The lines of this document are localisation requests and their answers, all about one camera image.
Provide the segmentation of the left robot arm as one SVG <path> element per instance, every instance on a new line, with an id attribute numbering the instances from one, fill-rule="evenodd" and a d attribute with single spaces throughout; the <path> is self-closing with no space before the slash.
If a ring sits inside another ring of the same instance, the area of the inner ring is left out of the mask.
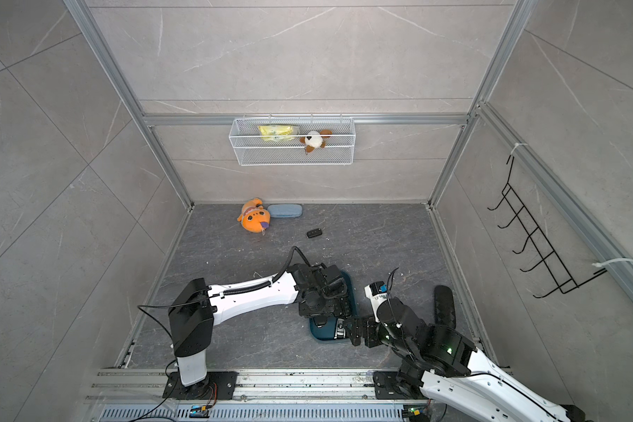
<path id="1" fill-rule="evenodd" d="M 202 278 L 190 281 L 168 309 L 181 384 L 190 387 L 207 379 L 206 350 L 216 325 L 295 302 L 304 318 L 353 316 L 349 284 L 336 266 L 293 264 L 279 274 L 230 285 L 209 286 Z"/>

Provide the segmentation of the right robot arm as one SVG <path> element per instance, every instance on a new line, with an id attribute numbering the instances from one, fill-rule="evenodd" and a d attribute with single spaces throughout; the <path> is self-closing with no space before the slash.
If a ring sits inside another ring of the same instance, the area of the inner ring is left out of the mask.
<path id="1" fill-rule="evenodd" d="M 374 313 L 349 318 L 355 346 L 388 346 L 402 364 L 395 390 L 447 404 L 479 421 L 584 421 L 573 404 L 555 404 L 534 393 L 495 364 L 456 328 L 452 290 L 434 290 L 434 323 L 427 323 L 397 297 L 380 293 Z"/>

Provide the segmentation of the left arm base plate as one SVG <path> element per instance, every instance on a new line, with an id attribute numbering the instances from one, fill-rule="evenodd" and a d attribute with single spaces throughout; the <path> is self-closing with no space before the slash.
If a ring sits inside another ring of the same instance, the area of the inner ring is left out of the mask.
<path id="1" fill-rule="evenodd" d="M 185 386 L 179 371 L 172 371 L 164 388 L 163 398 L 176 400 L 231 400 L 237 385 L 235 371 L 215 371 L 198 383 Z"/>

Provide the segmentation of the teal storage box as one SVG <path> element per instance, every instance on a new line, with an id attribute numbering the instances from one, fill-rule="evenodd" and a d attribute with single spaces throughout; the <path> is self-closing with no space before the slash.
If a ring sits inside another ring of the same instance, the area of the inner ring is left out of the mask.
<path id="1" fill-rule="evenodd" d="M 347 272 L 342 271 L 341 274 L 348 288 L 348 303 L 352 311 L 352 316 L 355 316 L 357 314 L 357 305 L 355 301 L 352 279 Z M 335 327 L 338 319 L 342 319 L 344 321 L 343 318 L 334 318 L 334 316 L 331 316 L 327 318 L 323 325 L 317 325 L 315 319 L 311 318 L 309 320 L 309 332 L 311 333 L 311 336 L 316 339 L 317 342 L 322 343 L 341 343 L 347 340 L 347 338 L 334 339 Z"/>

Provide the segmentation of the BMW key silver black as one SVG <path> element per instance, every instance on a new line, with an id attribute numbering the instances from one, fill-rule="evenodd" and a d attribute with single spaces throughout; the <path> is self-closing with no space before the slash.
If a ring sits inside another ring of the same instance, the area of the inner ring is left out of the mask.
<path id="1" fill-rule="evenodd" d="M 335 327 L 334 339 L 345 339 L 347 337 L 345 323 L 338 319 Z"/>

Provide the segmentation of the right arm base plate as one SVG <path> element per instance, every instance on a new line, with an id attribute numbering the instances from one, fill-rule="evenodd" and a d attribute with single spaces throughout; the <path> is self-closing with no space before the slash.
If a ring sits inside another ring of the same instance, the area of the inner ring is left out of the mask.
<path id="1" fill-rule="evenodd" d="M 378 400 L 421 400 L 420 382 L 416 378 L 393 371 L 375 371 L 373 383 Z"/>

